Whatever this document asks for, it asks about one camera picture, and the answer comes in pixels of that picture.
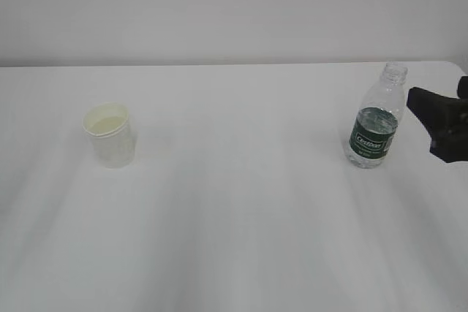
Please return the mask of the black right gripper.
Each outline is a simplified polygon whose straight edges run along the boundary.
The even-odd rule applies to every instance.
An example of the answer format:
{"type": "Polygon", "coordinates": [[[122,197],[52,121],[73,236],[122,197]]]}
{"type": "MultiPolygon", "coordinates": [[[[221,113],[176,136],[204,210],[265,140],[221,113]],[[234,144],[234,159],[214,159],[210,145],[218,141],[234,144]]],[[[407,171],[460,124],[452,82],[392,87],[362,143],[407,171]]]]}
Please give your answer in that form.
{"type": "Polygon", "coordinates": [[[408,109],[431,137],[430,153],[444,162],[467,161],[468,76],[460,78],[457,96],[414,87],[407,97],[408,109]]]}

